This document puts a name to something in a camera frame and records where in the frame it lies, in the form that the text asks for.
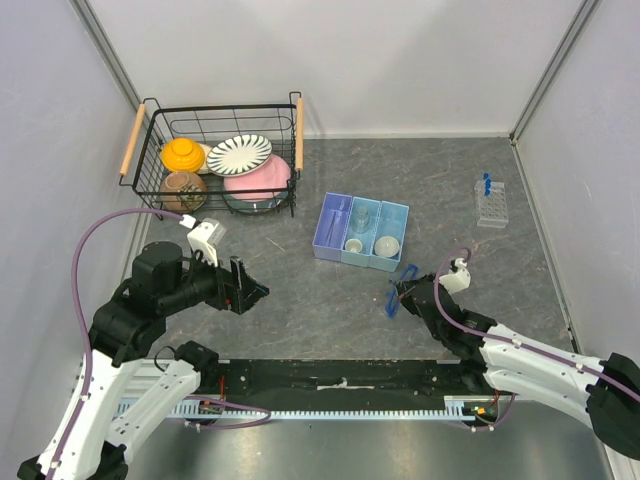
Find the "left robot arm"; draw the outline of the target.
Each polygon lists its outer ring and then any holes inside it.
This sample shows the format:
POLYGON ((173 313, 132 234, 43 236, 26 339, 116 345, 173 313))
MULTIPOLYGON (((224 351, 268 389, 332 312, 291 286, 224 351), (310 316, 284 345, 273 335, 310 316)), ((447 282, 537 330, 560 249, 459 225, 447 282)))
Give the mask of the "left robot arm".
POLYGON ((168 317, 205 303, 238 315, 269 290, 251 278, 241 259, 231 267, 185 257, 171 242, 153 242, 134 259, 130 278, 94 314, 88 332, 91 355, 72 404, 47 449, 24 461, 20 479, 123 479, 140 447, 188 395, 208 393, 219 382, 216 352, 189 341, 123 415, 116 408, 168 317))

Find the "clear glass jar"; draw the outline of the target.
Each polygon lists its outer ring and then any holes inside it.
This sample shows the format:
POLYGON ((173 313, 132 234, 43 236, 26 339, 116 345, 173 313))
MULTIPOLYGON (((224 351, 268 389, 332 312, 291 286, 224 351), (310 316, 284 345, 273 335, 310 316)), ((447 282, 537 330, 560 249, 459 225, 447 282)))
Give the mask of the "clear glass jar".
POLYGON ((370 229, 371 213, 367 205, 357 205, 351 215, 351 228, 354 234, 363 235, 370 229))

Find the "light blue front bin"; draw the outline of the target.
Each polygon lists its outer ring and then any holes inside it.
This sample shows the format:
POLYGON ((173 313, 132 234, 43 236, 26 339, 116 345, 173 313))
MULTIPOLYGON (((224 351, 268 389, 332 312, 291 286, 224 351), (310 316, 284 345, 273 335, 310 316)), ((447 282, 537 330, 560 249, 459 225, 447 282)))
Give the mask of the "light blue front bin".
POLYGON ((403 246, 406 228, 408 224, 409 207, 388 201, 381 202, 381 209, 376 224, 372 254, 368 261, 368 267, 385 272, 394 272, 398 267, 403 246), (379 257, 374 253, 374 244, 382 236, 393 236, 400 243, 399 252, 392 258, 379 257))

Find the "white dome lid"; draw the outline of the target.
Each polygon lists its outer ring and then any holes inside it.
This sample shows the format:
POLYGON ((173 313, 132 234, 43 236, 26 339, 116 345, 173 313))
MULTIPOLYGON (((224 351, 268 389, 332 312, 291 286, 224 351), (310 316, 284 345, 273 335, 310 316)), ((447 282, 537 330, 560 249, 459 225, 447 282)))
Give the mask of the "white dome lid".
POLYGON ((382 236, 374 244, 374 253, 383 258, 392 258, 400 250, 399 241, 393 236, 382 236))

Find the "clear acrylic tube rack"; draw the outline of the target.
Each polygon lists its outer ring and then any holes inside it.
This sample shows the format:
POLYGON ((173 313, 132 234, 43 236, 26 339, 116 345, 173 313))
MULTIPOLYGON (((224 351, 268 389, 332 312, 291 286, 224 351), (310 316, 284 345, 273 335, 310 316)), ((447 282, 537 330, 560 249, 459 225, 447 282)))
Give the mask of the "clear acrylic tube rack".
POLYGON ((505 228, 509 223, 506 189, 503 182, 492 182, 492 194, 484 196, 484 180, 474 187, 476 224, 478 227, 505 228))

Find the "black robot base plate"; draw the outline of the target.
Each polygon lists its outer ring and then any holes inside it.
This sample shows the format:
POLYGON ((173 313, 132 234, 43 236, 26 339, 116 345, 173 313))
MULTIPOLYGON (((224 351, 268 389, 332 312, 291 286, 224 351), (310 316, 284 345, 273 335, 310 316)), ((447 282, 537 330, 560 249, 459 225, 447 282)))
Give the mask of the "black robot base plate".
POLYGON ((438 408, 448 396, 492 398, 484 373, 465 361, 234 359, 211 367, 195 393, 270 411, 438 408))

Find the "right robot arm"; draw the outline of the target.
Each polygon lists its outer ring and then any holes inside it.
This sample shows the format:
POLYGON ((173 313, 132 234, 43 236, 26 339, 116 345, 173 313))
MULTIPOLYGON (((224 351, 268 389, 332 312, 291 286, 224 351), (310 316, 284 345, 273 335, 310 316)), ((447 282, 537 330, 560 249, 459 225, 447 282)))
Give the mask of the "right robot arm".
POLYGON ((606 446, 639 458, 639 366, 612 353, 605 360, 529 339, 490 317, 460 308, 429 274, 401 281, 402 306, 431 336, 464 361, 458 381, 467 392, 487 387, 563 412, 606 446))

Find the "small white cup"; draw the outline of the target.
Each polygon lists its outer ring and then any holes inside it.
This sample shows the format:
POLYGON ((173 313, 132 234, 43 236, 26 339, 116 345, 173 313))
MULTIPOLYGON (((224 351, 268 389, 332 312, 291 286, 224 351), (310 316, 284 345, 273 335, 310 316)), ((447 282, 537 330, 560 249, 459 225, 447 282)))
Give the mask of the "small white cup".
POLYGON ((361 253, 363 243, 357 238, 350 238, 345 242, 345 251, 349 253, 361 253))

